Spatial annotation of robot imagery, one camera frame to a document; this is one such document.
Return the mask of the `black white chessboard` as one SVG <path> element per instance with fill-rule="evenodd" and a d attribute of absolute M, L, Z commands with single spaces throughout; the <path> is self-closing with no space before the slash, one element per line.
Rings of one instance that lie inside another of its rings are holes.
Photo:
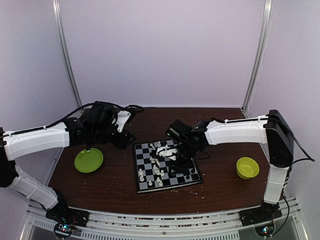
<path fill-rule="evenodd" d="M 204 182 L 198 165 L 191 161 L 188 173 L 174 173 L 170 170 L 173 162 L 170 158 L 154 159 L 152 153 L 157 148 L 174 148 L 176 143 L 171 139 L 135 143 L 132 145 L 133 164 L 138 194 L 159 192 L 182 188 Z"/>

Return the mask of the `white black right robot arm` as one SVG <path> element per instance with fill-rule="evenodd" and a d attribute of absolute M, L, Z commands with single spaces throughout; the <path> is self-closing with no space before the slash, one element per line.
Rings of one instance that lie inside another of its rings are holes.
<path fill-rule="evenodd" d="M 281 194 L 295 163 L 294 145 L 299 144 L 278 110 L 273 109 L 266 115 L 253 118 L 221 120 L 212 117 L 199 121 L 194 127 L 176 119 L 168 127 L 166 135 L 177 143 L 173 168 L 180 172 L 186 170 L 196 154 L 205 152 L 206 148 L 217 146 L 219 161 L 228 161 L 240 154 L 256 157 L 262 153 L 261 145 L 266 144 L 268 162 L 263 166 L 268 176 L 264 178 L 265 190 L 254 187 L 252 193 L 244 190 L 245 195 L 241 196 L 241 191 L 236 189 L 238 184 L 228 180 L 226 186 L 211 187 L 213 206 L 205 207 L 204 210 L 251 207 L 262 197 L 260 206 L 255 207 L 258 219 L 266 221 L 276 214 Z"/>

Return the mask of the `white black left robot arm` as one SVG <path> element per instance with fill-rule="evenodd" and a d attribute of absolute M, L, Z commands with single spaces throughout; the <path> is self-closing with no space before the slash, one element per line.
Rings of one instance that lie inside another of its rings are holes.
<path fill-rule="evenodd" d="M 12 189 L 38 202 L 54 218 L 67 222 L 72 211 L 63 194 L 25 172 L 16 162 L 22 157 L 46 157 L 53 160 L 54 153 L 64 148 L 84 145 L 90 150 L 94 145 L 112 144 L 124 150 L 135 141 L 135 136 L 125 129 L 126 124 L 143 112 L 139 105 L 120 106 L 105 101 L 87 103 L 49 125 L 0 131 L 0 186 Z"/>

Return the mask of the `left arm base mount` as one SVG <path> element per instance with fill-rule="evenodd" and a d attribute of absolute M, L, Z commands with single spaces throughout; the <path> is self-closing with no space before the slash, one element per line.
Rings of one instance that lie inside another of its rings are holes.
<path fill-rule="evenodd" d="M 45 217 L 54 220 L 53 233 L 59 239 L 69 238 L 78 227 L 86 227 L 90 213 L 85 210 L 69 208 L 67 212 L 60 216 L 51 209 L 46 209 Z"/>

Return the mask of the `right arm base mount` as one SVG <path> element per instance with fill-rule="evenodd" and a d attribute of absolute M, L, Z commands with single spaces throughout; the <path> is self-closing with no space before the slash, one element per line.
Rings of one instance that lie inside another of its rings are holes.
<path fill-rule="evenodd" d="M 282 211 L 271 211 L 261 207 L 241 210 L 239 218 L 243 227 L 253 226 L 255 233 L 262 238 L 269 238 L 276 232 L 275 219 L 282 216 Z"/>

